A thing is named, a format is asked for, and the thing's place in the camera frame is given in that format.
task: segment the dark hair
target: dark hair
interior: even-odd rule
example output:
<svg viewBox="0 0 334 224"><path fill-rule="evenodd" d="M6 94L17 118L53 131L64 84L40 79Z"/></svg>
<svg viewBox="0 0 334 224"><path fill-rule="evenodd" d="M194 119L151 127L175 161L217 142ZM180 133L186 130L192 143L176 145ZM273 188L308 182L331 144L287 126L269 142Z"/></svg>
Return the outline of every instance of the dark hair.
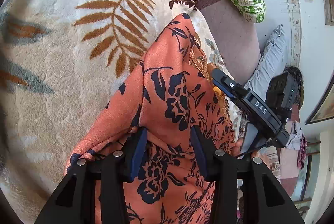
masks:
<svg viewBox="0 0 334 224"><path fill-rule="evenodd" d="M298 94L296 95L294 104L299 104L300 103L300 94L302 92L302 87L303 87L303 75L302 75L301 71L295 66L285 67L284 71L289 72L290 75L295 79L295 81L298 84Z"/></svg>

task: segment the gray cloth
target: gray cloth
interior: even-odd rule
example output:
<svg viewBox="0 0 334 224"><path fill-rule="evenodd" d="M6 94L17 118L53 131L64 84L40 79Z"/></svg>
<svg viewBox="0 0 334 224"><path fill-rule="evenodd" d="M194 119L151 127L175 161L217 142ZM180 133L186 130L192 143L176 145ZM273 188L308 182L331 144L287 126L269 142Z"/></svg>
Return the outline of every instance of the gray cloth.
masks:
<svg viewBox="0 0 334 224"><path fill-rule="evenodd" d="M244 87L250 88L265 101L270 80L284 71L287 56L288 41L283 24L280 24L269 36L260 62Z"/></svg>
<svg viewBox="0 0 334 224"><path fill-rule="evenodd" d="M300 126L300 123L295 121L292 124L290 137L288 139L287 144L285 145L285 148L294 149L296 151L300 150L300 142L304 138L305 138L305 135Z"/></svg>

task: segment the black device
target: black device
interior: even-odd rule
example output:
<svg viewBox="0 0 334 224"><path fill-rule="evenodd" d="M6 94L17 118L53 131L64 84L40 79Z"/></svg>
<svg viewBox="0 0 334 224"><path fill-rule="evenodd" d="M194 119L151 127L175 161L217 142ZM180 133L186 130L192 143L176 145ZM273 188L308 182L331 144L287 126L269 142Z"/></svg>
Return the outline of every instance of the black device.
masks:
<svg viewBox="0 0 334 224"><path fill-rule="evenodd" d="M271 81L266 102L219 69L213 70L212 77L213 83L248 115L266 146L284 147L288 134L283 125L291 115L290 106L297 91L287 72ZM198 125L192 126L190 132L201 175L207 182L216 182L210 224L236 223L237 178L243 179L245 224L280 224L287 222L286 218L289 223L304 223L288 194L260 158L236 159L217 150L211 139L203 137ZM133 182L138 175L146 142L147 130L140 128L126 140L121 151L94 162L79 159L53 192L35 224L95 223L96 180L101 180L102 224L129 224L123 183ZM254 140L250 148L257 143Z"/></svg>

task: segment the beige blanket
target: beige blanket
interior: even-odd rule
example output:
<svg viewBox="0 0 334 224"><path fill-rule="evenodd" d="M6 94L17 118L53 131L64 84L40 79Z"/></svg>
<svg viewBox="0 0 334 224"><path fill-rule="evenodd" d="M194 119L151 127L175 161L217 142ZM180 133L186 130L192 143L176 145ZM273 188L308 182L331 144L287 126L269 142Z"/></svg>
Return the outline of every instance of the beige blanket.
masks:
<svg viewBox="0 0 334 224"><path fill-rule="evenodd" d="M0 187L24 223L34 222L76 143L175 16L190 15L208 62L227 72L196 3L5 0L0 8ZM238 108L230 103L229 111L238 130Z"/></svg>

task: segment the hand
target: hand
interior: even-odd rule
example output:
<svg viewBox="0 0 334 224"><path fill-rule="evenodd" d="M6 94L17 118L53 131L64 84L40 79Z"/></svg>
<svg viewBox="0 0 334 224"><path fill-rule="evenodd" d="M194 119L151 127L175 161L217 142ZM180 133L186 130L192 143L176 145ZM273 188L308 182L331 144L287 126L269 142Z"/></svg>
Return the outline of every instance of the hand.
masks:
<svg viewBox="0 0 334 224"><path fill-rule="evenodd" d="M243 145L243 138L240 137L237 142L235 143L235 146L232 148L232 156L236 157L237 155L239 155L241 153L241 146ZM261 154L259 151L255 151L252 152L251 158L254 157L259 157L262 159L262 161L267 165L268 168L270 168L270 164L269 164L269 158L268 156L265 154Z"/></svg>

